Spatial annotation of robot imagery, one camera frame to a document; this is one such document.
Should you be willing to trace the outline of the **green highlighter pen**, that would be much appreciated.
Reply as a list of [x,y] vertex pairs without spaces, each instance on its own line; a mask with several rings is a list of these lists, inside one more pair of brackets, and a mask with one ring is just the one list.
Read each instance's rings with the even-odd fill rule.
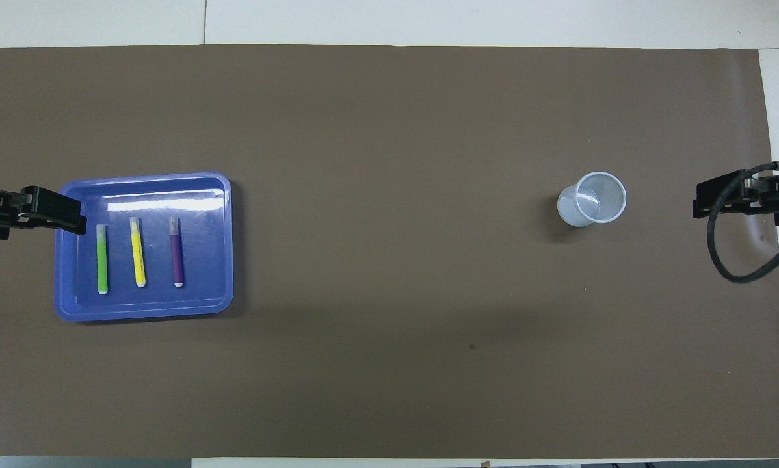
[[107,226],[96,225],[96,290],[100,295],[109,293]]

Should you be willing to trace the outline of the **yellow highlighter pen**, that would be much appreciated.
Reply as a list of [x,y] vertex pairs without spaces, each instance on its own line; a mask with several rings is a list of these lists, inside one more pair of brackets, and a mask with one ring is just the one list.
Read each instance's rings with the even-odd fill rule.
[[140,230],[140,219],[137,217],[129,218],[129,231],[132,249],[132,261],[134,278],[138,288],[146,286],[146,265],[144,261],[142,230]]

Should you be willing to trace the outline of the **purple highlighter pen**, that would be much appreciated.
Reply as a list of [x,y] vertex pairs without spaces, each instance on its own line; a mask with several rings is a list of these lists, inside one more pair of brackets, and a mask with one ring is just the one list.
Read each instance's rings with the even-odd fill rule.
[[172,281],[175,288],[182,288],[185,284],[185,273],[183,266],[183,251],[181,243],[181,232],[179,231],[179,218],[170,217],[170,263],[172,264]]

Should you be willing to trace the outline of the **blue plastic tray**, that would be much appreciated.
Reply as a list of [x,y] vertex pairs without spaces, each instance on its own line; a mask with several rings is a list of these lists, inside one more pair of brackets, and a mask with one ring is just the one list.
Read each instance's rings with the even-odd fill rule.
[[[86,234],[55,237],[54,306],[66,322],[217,314],[234,296],[231,183],[220,172],[85,179],[60,192],[81,202]],[[134,278],[129,218],[140,219],[146,286]],[[185,284],[175,288],[170,217],[179,218]],[[96,290],[96,225],[107,226],[107,295]]]

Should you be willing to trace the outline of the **translucent plastic cup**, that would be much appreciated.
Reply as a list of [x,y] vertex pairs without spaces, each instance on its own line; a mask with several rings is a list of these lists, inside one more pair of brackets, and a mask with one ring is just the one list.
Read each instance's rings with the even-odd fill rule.
[[575,228],[616,221],[627,207],[627,190],[619,178],[607,172],[590,172],[566,187],[558,197],[563,222]]

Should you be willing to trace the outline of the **brown table mat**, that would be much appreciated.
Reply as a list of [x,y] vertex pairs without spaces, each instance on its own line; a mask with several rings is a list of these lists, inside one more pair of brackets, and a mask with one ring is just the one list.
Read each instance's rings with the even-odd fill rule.
[[[0,456],[779,458],[779,272],[695,186],[772,160],[747,50],[0,49],[0,189],[221,172],[234,297],[71,324],[0,242]],[[569,226],[590,172],[627,190]]]

